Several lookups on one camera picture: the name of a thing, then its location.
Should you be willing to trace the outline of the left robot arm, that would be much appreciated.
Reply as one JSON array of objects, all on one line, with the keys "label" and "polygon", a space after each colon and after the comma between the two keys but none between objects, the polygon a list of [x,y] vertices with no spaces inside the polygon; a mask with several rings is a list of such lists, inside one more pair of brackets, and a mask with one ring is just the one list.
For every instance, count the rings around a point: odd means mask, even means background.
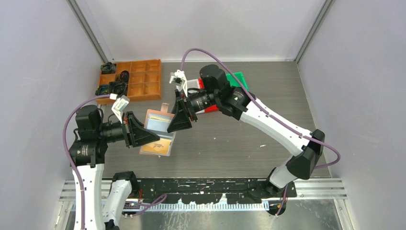
[{"label": "left robot arm", "polygon": [[124,141],[139,147],[160,137],[144,127],[133,112],[118,122],[103,122],[103,112],[86,105],[75,113],[75,140],[68,152],[76,192],[76,230],[117,230],[127,198],[139,194],[140,185],[133,171],[117,172],[112,179],[105,205],[102,204],[102,174],[109,143]]}]

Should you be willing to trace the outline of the pink leather card holder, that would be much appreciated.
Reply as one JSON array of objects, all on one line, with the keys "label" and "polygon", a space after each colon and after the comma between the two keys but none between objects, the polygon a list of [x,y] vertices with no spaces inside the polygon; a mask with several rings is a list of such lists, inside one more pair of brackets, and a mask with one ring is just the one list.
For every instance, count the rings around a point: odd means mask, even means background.
[{"label": "pink leather card holder", "polygon": [[159,139],[143,145],[139,152],[141,155],[170,156],[176,133],[167,132],[174,117],[174,114],[169,113],[168,109],[169,104],[162,103],[160,110],[147,110],[144,127],[157,134]]}]

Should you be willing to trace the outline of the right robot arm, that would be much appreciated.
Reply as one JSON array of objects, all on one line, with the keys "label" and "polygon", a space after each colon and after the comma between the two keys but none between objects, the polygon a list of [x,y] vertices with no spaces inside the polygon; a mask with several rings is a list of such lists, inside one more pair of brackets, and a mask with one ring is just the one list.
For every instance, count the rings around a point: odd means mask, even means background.
[{"label": "right robot arm", "polygon": [[325,134],[322,131],[311,132],[296,126],[267,108],[254,94],[231,86],[226,73],[217,65],[203,67],[200,79],[204,87],[188,92],[184,71],[170,74],[169,82],[176,84],[176,99],[172,109],[174,117],[167,128],[169,133],[190,129],[192,122],[197,121],[197,112],[215,105],[222,114],[258,128],[291,154],[269,174],[265,189],[270,196],[279,196],[295,179],[310,178],[323,152],[320,142]]}]

